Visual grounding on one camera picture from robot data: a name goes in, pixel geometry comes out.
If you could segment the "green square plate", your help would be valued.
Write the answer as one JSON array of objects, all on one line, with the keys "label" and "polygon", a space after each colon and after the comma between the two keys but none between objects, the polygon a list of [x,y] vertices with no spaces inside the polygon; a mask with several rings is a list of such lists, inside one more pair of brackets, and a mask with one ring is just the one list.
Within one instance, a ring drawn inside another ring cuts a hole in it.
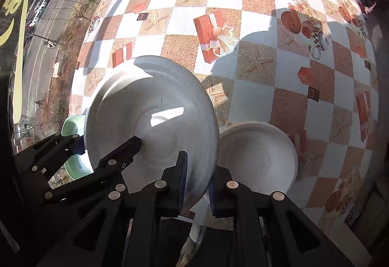
[{"label": "green square plate", "polygon": [[72,156],[65,162],[65,169],[69,176],[77,180],[93,172],[87,149],[81,140],[84,136],[86,115],[72,115],[65,119],[61,129],[63,137],[75,138],[71,146]]}]

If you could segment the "white paper bowl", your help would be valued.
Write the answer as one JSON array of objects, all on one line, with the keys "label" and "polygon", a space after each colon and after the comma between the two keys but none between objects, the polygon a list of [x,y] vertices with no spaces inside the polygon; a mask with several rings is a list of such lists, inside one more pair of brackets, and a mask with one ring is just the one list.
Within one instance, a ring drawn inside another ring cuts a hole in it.
[{"label": "white paper bowl", "polygon": [[220,133],[218,165],[254,192],[287,193],[297,176],[297,153],[289,137],[264,122],[244,122]]},{"label": "white paper bowl", "polygon": [[140,191],[188,155],[183,210],[203,197],[217,164],[219,128],[203,85],[188,69],[160,56],[116,66],[94,91],[84,141],[93,168],[132,137],[142,146],[122,172],[129,192]]}]

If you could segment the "white paper bowl back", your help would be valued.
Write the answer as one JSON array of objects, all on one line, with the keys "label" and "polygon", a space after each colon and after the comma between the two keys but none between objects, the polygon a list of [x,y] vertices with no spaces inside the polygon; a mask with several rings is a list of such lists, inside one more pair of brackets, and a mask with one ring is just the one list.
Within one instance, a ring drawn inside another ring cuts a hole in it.
[{"label": "white paper bowl back", "polygon": [[203,197],[217,164],[219,128],[203,85],[188,69],[160,56],[116,66],[94,91],[84,141],[93,168],[132,137],[142,146],[122,172],[129,192],[140,191],[188,155],[183,210]]}]

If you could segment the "patterned checkered tablecloth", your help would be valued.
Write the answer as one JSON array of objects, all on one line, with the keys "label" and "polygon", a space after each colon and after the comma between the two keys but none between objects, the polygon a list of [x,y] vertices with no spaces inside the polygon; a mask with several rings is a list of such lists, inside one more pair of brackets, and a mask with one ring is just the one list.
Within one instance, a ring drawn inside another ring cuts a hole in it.
[{"label": "patterned checkered tablecloth", "polygon": [[277,126],[298,143],[292,199],[322,229],[351,215],[379,119],[374,49],[356,0],[100,0],[71,115],[124,60],[160,55],[203,83],[220,128]]}]

